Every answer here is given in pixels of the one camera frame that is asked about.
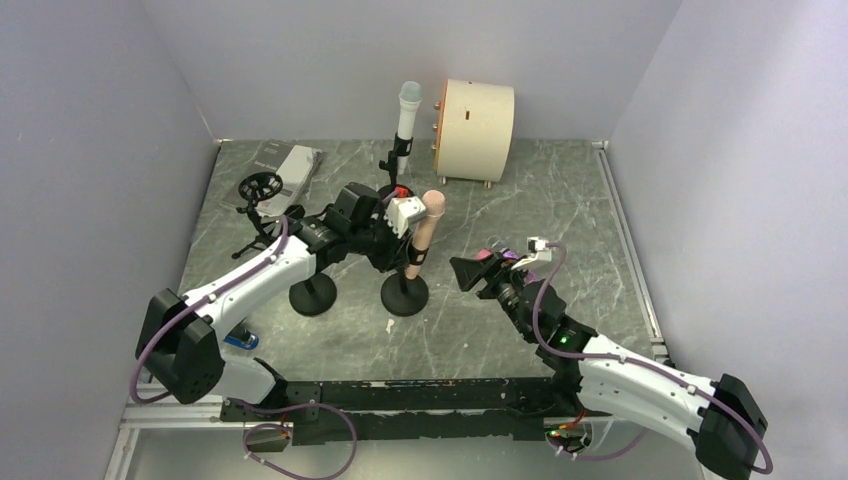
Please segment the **black round-base mic stand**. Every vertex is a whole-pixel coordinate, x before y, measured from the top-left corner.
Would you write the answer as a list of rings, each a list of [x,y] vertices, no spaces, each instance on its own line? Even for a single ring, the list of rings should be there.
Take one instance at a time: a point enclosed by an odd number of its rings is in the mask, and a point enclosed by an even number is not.
[[[395,134],[393,146],[387,153],[385,160],[378,163],[378,168],[385,171],[389,176],[389,181],[386,185],[378,189],[381,199],[385,199],[390,194],[396,191],[397,187],[402,190],[407,190],[407,187],[398,182],[398,177],[406,168],[408,158],[412,150],[412,139],[402,139],[398,134]]]
[[[429,288],[420,276],[420,270],[427,257],[428,249],[408,247],[409,264],[389,276],[381,287],[381,302],[393,315],[409,317],[419,313],[429,299]]]
[[[335,282],[324,273],[316,273],[289,288],[288,298],[293,310],[306,317],[315,317],[335,303],[338,290]]]

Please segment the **peach microphone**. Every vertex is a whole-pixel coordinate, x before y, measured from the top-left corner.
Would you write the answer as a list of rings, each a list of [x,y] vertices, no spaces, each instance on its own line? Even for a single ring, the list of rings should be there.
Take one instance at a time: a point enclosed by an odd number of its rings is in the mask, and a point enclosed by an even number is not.
[[[429,190],[421,200],[427,208],[426,217],[417,224],[411,242],[412,254],[410,264],[406,267],[404,276],[407,280],[415,280],[427,258],[429,247],[436,226],[446,210],[446,198],[441,191]]]

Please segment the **black tripod shock-mount stand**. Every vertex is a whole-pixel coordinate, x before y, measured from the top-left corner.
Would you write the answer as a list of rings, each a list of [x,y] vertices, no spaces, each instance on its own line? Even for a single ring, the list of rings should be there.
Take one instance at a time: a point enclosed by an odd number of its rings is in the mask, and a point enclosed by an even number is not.
[[[244,207],[237,207],[239,214],[247,216],[248,220],[256,230],[254,240],[239,251],[231,254],[232,259],[239,259],[248,250],[258,251],[269,247],[275,240],[272,230],[267,227],[275,225],[276,221],[263,221],[257,208],[263,201],[267,201],[279,194],[283,189],[282,178],[270,171],[253,173],[244,178],[238,185],[239,196],[246,201]]]

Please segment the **white microphone silver grille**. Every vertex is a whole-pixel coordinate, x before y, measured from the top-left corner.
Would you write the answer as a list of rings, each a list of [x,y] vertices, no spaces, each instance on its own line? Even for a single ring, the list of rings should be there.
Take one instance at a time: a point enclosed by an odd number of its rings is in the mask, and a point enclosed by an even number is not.
[[[415,81],[406,81],[398,95],[400,113],[396,131],[397,173],[403,174],[407,168],[413,142],[413,130],[418,108],[423,99],[421,85]]]

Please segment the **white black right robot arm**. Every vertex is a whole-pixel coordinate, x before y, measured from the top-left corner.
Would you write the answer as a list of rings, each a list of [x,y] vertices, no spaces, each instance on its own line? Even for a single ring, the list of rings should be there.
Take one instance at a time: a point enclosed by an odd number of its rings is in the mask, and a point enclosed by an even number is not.
[[[691,374],[628,350],[569,316],[549,280],[527,281],[516,258],[490,253],[449,263],[461,291],[496,301],[535,346],[554,372],[554,395],[674,440],[724,479],[772,472],[768,421],[743,380]]]

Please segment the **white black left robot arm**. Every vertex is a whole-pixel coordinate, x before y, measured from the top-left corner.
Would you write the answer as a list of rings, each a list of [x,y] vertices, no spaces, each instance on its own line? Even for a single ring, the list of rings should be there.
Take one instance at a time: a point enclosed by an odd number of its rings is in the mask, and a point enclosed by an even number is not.
[[[413,231],[426,215],[417,196],[384,199],[355,182],[319,214],[290,207],[280,219],[279,237],[253,258],[183,295],[164,289],[150,300],[131,398],[145,403],[135,385],[147,370],[182,404],[214,394],[262,410],[284,407],[287,381],[261,359],[223,352],[225,337],[273,297],[317,279],[350,254],[368,258],[380,272],[408,265]]]

